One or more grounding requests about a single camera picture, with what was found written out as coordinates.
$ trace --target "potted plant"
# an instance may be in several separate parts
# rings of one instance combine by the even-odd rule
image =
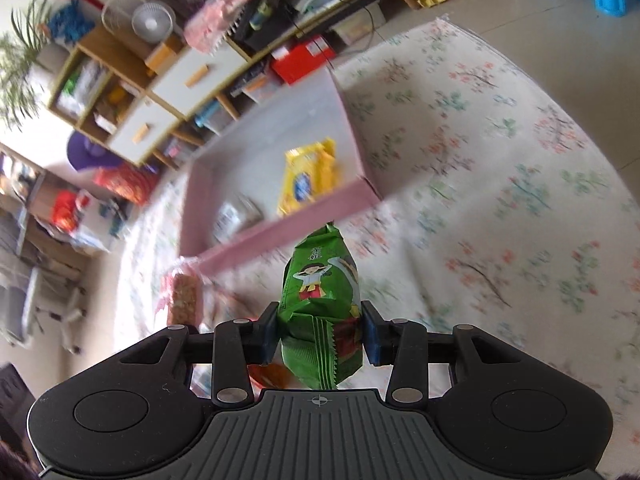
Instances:
[[[20,130],[24,120],[38,115],[42,88],[34,81],[34,70],[57,73],[68,56],[42,26],[50,15],[49,0],[31,0],[26,10],[12,9],[13,33],[0,36],[0,117],[8,129]]]

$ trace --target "ribbed gray panel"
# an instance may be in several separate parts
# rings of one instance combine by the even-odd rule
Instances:
[[[327,399],[321,406],[312,402]],[[566,480],[596,480],[583,471]],[[373,391],[265,392],[257,406],[216,415],[185,455],[133,480],[504,480],[453,455],[418,413]],[[70,480],[47,472],[44,480]]]

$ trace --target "drawer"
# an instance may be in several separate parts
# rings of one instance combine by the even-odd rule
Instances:
[[[134,109],[108,142],[112,152],[134,164],[143,162],[179,119],[148,97],[132,104]]]
[[[151,91],[182,115],[190,116],[229,76],[245,65],[244,58],[227,43],[222,43],[213,55],[188,48],[159,76]]]

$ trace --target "silver screw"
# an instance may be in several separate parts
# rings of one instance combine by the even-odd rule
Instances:
[[[235,402],[242,402],[248,395],[242,388],[225,388],[224,390],[220,390],[216,397],[220,402],[233,404]]]
[[[413,404],[422,400],[422,392],[415,388],[398,388],[395,390],[391,397],[396,402],[402,402],[403,404]]]

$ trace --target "yellow snack package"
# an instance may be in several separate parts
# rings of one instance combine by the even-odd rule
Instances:
[[[282,192],[278,201],[281,216],[297,211],[335,187],[335,141],[326,138],[285,153]]]

